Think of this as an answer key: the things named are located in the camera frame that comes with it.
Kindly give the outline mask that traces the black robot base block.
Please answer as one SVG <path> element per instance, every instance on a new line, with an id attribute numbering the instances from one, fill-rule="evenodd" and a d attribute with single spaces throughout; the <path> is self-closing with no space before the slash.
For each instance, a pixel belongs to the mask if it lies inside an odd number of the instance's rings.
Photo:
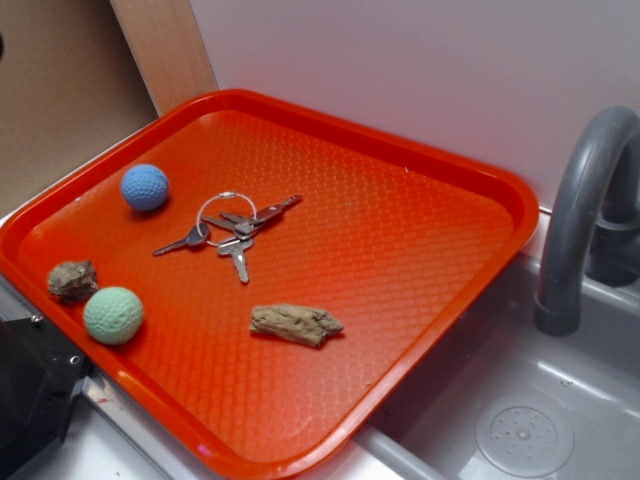
<path id="1" fill-rule="evenodd" d="M 60 448 L 89 362 L 48 318 L 1 323 L 1 477 L 17 479 Z"/>

